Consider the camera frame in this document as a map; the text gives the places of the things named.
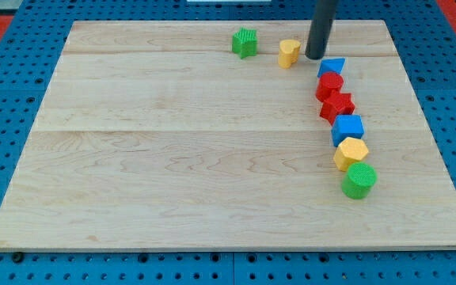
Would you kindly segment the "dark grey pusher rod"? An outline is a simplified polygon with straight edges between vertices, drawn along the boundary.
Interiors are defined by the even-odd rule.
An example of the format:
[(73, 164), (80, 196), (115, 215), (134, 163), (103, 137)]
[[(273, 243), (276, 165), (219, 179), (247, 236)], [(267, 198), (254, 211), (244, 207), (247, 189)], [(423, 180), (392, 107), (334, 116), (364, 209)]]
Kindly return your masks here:
[(317, 0), (305, 51), (308, 59), (324, 57), (338, 3), (339, 0)]

